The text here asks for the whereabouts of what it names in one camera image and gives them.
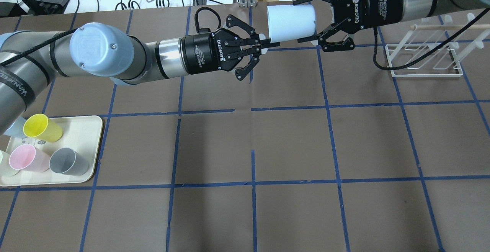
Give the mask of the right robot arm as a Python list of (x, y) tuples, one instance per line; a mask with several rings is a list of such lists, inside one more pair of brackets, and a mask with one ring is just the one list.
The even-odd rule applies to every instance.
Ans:
[[(294, 5), (313, 0), (294, 0)], [(353, 50), (361, 30), (430, 18), (463, 10), (486, 9), (490, 0), (321, 0), (331, 5), (333, 22), (323, 31), (306, 34), (299, 43), (317, 41), (324, 52)]]

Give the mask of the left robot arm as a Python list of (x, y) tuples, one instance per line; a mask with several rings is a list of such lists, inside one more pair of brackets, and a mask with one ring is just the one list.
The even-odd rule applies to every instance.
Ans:
[(138, 85), (208, 72), (233, 71), (243, 80), (260, 56), (280, 42), (233, 15), (225, 27), (143, 43), (98, 22), (63, 32), (1, 35), (1, 133), (5, 133), (56, 77), (105, 77)]

